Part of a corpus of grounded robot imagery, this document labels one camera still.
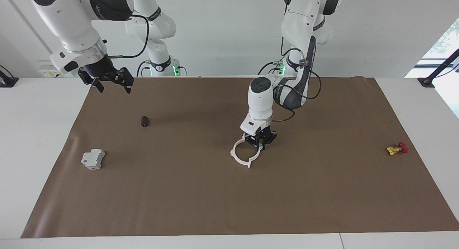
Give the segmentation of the grey circuit breaker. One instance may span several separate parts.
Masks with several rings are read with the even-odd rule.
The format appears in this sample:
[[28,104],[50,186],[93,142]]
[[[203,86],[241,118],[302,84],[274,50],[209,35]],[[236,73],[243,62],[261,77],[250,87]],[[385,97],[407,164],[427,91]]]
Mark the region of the grey circuit breaker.
[[83,154],[81,163],[87,169],[100,169],[104,157],[105,151],[102,149],[92,149],[90,152],[85,152]]

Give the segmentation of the brown table mat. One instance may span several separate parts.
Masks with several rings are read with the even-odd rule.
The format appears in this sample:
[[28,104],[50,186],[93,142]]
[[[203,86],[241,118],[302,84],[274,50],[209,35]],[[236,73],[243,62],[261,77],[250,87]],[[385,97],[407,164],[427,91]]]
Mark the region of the brown table mat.
[[[459,230],[374,79],[324,78],[251,169],[230,155],[249,83],[90,89],[22,238]],[[409,153],[391,156],[399,142]],[[81,163],[92,149],[100,169]]]

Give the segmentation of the bright window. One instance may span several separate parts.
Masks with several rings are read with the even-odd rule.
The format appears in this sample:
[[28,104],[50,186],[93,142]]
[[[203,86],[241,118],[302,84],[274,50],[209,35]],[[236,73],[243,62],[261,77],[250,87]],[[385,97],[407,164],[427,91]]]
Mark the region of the bright window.
[[459,48],[459,18],[438,38],[434,45],[421,57],[405,78],[418,78],[419,74],[429,76]]

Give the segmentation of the white wall socket box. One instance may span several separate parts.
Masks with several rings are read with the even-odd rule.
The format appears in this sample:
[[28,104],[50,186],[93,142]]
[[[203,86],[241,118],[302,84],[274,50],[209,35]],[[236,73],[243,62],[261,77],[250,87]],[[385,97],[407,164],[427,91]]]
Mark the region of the white wall socket box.
[[66,78],[71,75],[63,74],[49,60],[39,60],[39,72],[44,78]]

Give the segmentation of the black clamp mount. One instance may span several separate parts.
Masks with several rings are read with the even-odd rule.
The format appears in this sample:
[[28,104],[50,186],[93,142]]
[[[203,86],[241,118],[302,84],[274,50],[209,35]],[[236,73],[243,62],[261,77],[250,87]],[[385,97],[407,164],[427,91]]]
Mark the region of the black clamp mount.
[[18,80],[18,77],[15,77],[7,68],[0,65],[0,88],[14,87]]

